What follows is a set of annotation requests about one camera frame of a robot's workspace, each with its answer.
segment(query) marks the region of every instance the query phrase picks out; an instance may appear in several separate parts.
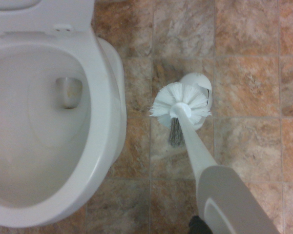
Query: toilet brush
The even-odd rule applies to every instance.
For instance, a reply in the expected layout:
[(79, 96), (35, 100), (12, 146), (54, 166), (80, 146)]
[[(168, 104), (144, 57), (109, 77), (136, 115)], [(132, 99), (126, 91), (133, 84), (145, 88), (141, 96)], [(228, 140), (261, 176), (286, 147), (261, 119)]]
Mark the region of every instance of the toilet brush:
[(193, 127), (202, 117), (210, 115), (207, 103), (200, 89), (176, 82), (160, 90), (150, 110), (151, 116), (170, 128), (170, 145), (186, 144), (195, 179), (199, 179), (205, 168), (217, 165)]

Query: toilet bowl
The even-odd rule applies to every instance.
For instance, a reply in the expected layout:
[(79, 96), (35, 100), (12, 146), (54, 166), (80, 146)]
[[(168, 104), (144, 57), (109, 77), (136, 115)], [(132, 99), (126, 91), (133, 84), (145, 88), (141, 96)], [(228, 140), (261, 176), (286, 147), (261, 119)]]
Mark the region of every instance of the toilet bowl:
[[(69, 216), (122, 150), (123, 66), (116, 50), (94, 35), (93, 8), (94, 0), (0, 1), (2, 226)], [(59, 80), (78, 84), (74, 105), (67, 98), (76, 89)]]

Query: tile grout line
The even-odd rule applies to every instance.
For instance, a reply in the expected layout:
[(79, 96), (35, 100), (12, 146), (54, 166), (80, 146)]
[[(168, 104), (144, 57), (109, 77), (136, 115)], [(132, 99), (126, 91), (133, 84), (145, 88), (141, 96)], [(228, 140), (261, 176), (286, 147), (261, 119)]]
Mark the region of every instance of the tile grout line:
[(84, 216), (84, 233), (87, 234), (87, 214), (88, 214), (88, 202), (86, 202), (86, 214)]
[(216, 119), (226, 118), (255, 118), (255, 119), (293, 119), (293, 117), (272, 117), (272, 116), (215, 116)]
[(216, 0), (214, 0), (214, 47), (213, 47), (213, 58), (215, 58), (215, 55), (216, 55), (216, 39), (215, 39), (215, 36), (216, 36)]
[(256, 184), (265, 184), (265, 183), (269, 183), (269, 184), (293, 184), (293, 182), (282, 182), (282, 181), (258, 181), (258, 180), (243, 180), (244, 183), (256, 183)]
[[(212, 90), (215, 88), (215, 59), (216, 59), (216, 0), (214, 0), (214, 56), (213, 56), (213, 81), (212, 81)], [(215, 91), (212, 91), (212, 98), (213, 98), (213, 102), (215, 100), (214, 98), (215, 96)], [(216, 141), (215, 141), (215, 104), (212, 106), (212, 110), (213, 110), (213, 158), (215, 159), (215, 155), (216, 155)]]
[(150, 119), (150, 135), (149, 135), (149, 165), (148, 165), (148, 184), (149, 184), (149, 198), (148, 198), (148, 233), (151, 234), (151, 132), (152, 120)]
[(174, 178), (152, 178), (152, 181), (195, 181), (195, 179), (174, 179)]
[(105, 177), (104, 180), (136, 180), (136, 181), (146, 181), (146, 180), (149, 180), (149, 178)]
[[(283, 57), (289, 57), (293, 58), (293, 55), (290, 54), (285, 54), (281, 55)], [(154, 59), (170, 59), (170, 56), (160, 56), (160, 55), (153, 55), (152, 56)], [(267, 55), (267, 54), (262, 54), (262, 55), (213, 55), (213, 56), (174, 56), (174, 59), (212, 59), (212, 58), (262, 58), (262, 57), (268, 57), (268, 58), (277, 58), (279, 57), (279, 54), (275, 55)], [(125, 59), (140, 59), (140, 58), (148, 58), (148, 57), (141, 57), (141, 56), (132, 56), (132, 57), (126, 57)]]
[[(150, 103), (152, 103), (152, 97), (153, 97), (153, 73), (154, 73), (154, 41), (155, 41), (155, 26), (154, 26), (154, 4), (155, 0), (152, 0), (152, 48), (151, 48), (151, 100)], [(148, 158), (149, 158), (149, 165), (148, 165), (148, 184), (149, 184), (149, 198), (148, 198), (148, 234), (151, 234), (151, 134), (152, 134), (152, 119), (150, 117), (150, 130), (149, 130), (149, 153), (148, 153)]]
[(277, 13), (278, 13), (278, 81), (279, 81), (279, 106), (280, 106), (280, 151), (281, 151), (281, 193), (282, 193), (282, 227), (283, 234), (286, 233), (285, 222), (285, 205), (284, 205), (284, 161), (283, 161), (283, 126), (282, 126), (282, 105), (281, 105), (281, 32), (280, 32), (280, 0), (277, 0)]
[(129, 118), (133, 118), (133, 119), (135, 119), (135, 118), (144, 118), (144, 119), (148, 119), (148, 118), (152, 118), (151, 116), (132, 116), (132, 117), (127, 117), (127, 119), (129, 119)]

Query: brush bristles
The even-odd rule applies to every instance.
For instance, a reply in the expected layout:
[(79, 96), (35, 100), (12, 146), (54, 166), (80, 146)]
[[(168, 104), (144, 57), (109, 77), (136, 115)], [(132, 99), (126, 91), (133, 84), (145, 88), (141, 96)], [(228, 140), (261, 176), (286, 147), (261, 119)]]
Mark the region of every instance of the brush bristles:
[(181, 126), (177, 118), (171, 119), (170, 133), (168, 137), (168, 143), (172, 147), (180, 147), (185, 144), (184, 135), (182, 134)]
[(160, 90), (150, 112), (151, 116), (158, 117), (161, 124), (170, 128), (170, 109), (174, 104), (183, 102), (191, 108), (191, 117), (189, 120), (194, 125), (197, 124), (202, 117), (210, 115), (207, 101), (205, 95), (197, 88), (188, 84), (176, 82)]

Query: gray bristles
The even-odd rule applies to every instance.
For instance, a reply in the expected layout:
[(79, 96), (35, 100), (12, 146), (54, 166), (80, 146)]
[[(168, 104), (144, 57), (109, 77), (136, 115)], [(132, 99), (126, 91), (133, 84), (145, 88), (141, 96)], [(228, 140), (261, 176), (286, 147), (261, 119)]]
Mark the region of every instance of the gray bristles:
[(184, 135), (182, 134), (181, 126), (177, 118), (172, 118), (170, 120), (168, 143), (172, 147), (179, 147), (185, 144)]

